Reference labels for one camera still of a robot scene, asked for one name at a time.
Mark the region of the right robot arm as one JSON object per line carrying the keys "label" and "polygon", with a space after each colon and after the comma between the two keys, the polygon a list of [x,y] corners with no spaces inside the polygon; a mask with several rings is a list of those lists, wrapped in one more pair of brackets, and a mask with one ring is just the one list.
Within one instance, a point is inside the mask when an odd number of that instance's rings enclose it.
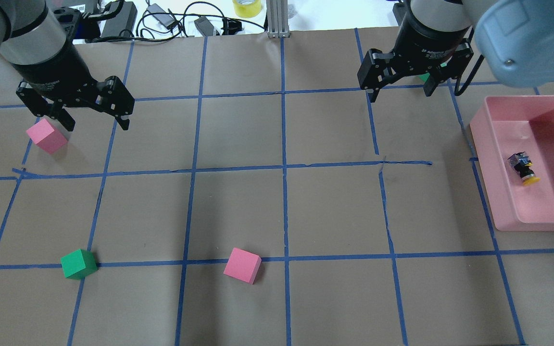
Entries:
{"label": "right robot arm", "polygon": [[357,72],[360,89],[379,90],[427,74],[426,96],[448,79],[462,81],[475,42],[495,79],[508,87],[554,82],[554,0],[405,0],[389,52],[369,49]]}

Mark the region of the pink cube near left arm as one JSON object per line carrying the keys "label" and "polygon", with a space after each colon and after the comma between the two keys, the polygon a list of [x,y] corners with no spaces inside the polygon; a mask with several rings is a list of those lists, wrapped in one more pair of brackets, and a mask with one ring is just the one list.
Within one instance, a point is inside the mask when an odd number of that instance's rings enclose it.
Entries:
{"label": "pink cube near left arm", "polygon": [[31,138],[33,144],[49,155],[53,155],[69,142],[66,135],[46,118],[41,118],[25,132]]}

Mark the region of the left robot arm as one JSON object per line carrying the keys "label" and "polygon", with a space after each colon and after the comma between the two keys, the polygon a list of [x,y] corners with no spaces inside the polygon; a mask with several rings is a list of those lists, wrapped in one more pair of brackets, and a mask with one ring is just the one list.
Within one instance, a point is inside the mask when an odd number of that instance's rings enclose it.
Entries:
{"label": "left robot arm", "polygon": [[97,81],[73,44],[78,22],[99,21],[114,12],[85,17],[76,9],[55,12],[44,0],[0,0],[0,55],[22,77],[17,96],[36,117],[73,131],[68,108],[91,108],[129,129],[135,100],[119,77]]}

